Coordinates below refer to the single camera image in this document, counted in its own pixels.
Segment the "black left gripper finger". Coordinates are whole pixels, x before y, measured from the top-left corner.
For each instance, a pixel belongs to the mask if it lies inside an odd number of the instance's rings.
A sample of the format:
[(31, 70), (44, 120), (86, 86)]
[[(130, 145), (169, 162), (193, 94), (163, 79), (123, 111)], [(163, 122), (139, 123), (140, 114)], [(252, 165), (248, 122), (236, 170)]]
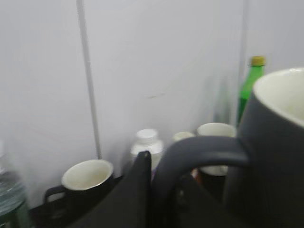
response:
[(148, 227), (151, 154), (140, 152), (129, 172), (112, 191), (70, 228)]

